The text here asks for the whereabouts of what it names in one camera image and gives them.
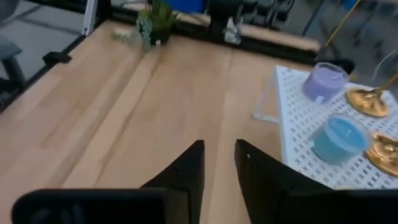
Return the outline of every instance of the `floor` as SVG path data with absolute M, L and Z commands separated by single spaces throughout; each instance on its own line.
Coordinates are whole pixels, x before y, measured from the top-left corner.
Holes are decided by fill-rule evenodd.
M 127 0 L 113 0 L 115 6 Z M 319 0 L 296 1 L 289 22 L 282 26 L 283 32 L 301 35 L 310 20 Z M 347 13 L 342 7 L 331 7 L 325 13 L 323 22 L 313 38 L 325 43 L 333 28 Z M 387 82 L 392 75 L 392 70 L 381 69 L 381 74 L 372 80 L 373 71 L 380 58 L 374 56 L 373 45 L 378 39 L 384 40 L 382 58 L 396 46 L 398 19 L 377 15 L 371 20 L 371 32 L 363 43 L 355 47 L 353 32 L 365 20 L 367 12 L 356 11 L 333 41 L 328 55 L 353 59 L 357 64 L 357 82 L 365 85 L 379 86 Z M 61 9 L 40 6 L 28 1 L 21 1 L 16 13 L 7 21 L 0 24 L 0 34 L 5 35 L 23 49 L 17 56 L 22 71 L 27 79 L 44 66 L 42 57 L 49 51 L 61 51 L 80 33 L 83 15 Z M 0 67 L 0 77 L 5 77 L 4 69 Z M 391 88 L 398 96 L 398 88 Z

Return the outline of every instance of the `wooden table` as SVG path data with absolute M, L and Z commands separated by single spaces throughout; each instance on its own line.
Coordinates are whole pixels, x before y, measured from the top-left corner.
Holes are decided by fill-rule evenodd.
M 105 22 L 0 116 L 0 223 L 34 189 L 138 188 L 197 139 L 201 223 L 249 223 L 235 140 L 280 159 L 277 125 L 252 110 L 275 65 L 311 68 L 179 36 L 144 53 L 111 40 L 115 28 L 130 29 Z

